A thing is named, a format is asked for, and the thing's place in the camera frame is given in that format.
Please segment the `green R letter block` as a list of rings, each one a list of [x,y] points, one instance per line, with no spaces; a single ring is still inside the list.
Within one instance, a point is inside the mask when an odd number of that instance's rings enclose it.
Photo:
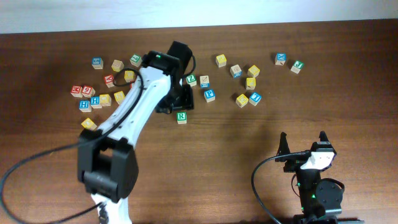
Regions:
[[[186,112],[177,112],[177,123],[178,124],[186,124],[187,123]]]

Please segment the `yellow S letter block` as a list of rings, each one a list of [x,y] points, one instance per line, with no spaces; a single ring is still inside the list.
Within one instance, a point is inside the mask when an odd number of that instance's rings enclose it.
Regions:
[[[115,98],[116,102],[120,105],[125,99],[125,94],[123,91],[118,91],[118,92],[114,93],[114,98]]]

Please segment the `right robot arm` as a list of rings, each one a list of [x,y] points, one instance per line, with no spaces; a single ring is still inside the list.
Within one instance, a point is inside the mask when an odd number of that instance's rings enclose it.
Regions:
[[[298,196],[302,214],[293,217],[294,223],[337,223],[342,213],[341,203],[345,186],[340,181],[321,178],[321,173],[331,167],[336,151],[325,132],[320,132],[306,151],[293,153],[287,143],[287,134],[280,134],[276,162],[284,163],[284,172],[297,178]]]

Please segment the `green Z block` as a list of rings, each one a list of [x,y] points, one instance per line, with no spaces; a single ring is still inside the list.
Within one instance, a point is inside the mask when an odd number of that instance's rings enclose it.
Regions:
[[[189,76],[186,77],[186,82],[187,84],[189,84],[191,87],[196,86],[197,85],[197,79],[196,76],[194,74],[191,74]]]

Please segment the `plain block blue side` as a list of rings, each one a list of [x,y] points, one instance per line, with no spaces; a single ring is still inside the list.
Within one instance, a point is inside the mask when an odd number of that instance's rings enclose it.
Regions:
[[[242,70],[241,70],[239,65],[233,65],[230,68],[230,73],[231,73],[233,78],[238,78],[238,77],[240,77],[242,75]]]

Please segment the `yellow block lower right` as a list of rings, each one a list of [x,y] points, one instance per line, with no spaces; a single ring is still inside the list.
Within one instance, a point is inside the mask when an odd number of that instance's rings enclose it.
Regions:
[[[247,98],[247,96],[245,94],[240,94],[237,98],[236,98],[236,104],[242,108],[244,106],[246,106],[248,104],[249,99]]]

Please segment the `plain yellow-edged block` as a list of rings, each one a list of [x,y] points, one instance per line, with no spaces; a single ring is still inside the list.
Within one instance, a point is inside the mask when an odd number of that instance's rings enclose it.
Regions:
[[[124,63],[120,60],[114,60],[111,65],[111,68],[115,72],[120,72],[124,68]]]

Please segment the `red Y block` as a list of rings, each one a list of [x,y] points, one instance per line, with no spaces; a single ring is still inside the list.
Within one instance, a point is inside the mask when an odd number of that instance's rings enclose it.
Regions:
[[[113,81],[114,81],[113,75],[107,75],[104,77],[104,82],[108,88],[111,88],[114,86]]]

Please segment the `blue H block right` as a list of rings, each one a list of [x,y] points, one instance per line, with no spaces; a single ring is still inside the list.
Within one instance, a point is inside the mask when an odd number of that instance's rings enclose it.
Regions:
[[[93,96],[90,98],[90,105],[94,109],[99,109],[103,107],[100,103],[100,98],[98,96]]]

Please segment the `blue X block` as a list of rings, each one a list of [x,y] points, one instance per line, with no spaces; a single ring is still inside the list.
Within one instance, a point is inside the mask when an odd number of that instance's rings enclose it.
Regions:
[[[284,65],[287,60],[287,56],[285,53],[276,53],[275,55],[275,64],[276,65]]]

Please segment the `blue S block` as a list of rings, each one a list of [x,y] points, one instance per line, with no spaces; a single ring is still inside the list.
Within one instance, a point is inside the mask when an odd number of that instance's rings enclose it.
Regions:
[[[94,69],[103,69],[103,59],[101,57],[93,57],[91,60],[91,65],[93,66]]]

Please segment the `red 6 block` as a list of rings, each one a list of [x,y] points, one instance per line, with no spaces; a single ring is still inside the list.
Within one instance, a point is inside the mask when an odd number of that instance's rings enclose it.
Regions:
[[[84,97],[91,98],[95,94],[95,89],[92,86],[85,85],[82,88],[81,94]]]

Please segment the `yellow block lower left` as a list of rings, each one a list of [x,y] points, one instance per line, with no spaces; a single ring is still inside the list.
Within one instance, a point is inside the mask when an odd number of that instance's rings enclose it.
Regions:
[[[81,125],[85,128],[85,129],[89,129],[94,131],[97,128],[97,125],[89,118],[86,118]]]

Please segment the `blue H block left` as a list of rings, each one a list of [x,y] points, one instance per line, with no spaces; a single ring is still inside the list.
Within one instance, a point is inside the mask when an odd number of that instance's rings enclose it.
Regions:
[[[89,113],[91,112],[91,105],[90,105],[90,101],[88,100],[81,100],[79,102],[78,108],[80,111],[84,112],[84,113]]]

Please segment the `red M block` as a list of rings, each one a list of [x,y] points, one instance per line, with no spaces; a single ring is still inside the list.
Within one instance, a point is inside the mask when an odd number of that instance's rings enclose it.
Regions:
[[[70,93],[75,98],[82,98],[83,97],[82,91],[83,91],[83,87],[82,86],[73,85]]]

